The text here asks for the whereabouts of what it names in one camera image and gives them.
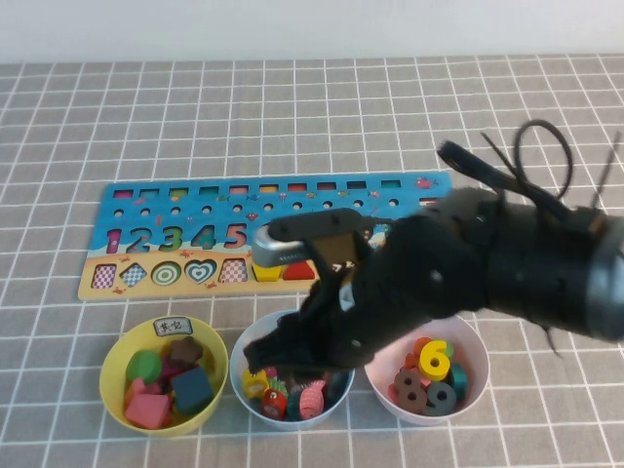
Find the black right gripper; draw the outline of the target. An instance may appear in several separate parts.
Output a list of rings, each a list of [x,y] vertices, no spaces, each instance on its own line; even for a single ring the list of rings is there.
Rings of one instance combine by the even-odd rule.
[[[425,323],[487,307],[485,248],[473,232],[481,209],[494,203],[490,192],[452,192],[397,222],[347,274],[315,254],[318,285],[304,307],[278,319],[278,333],[245,346],[250,369],[362,366]]]

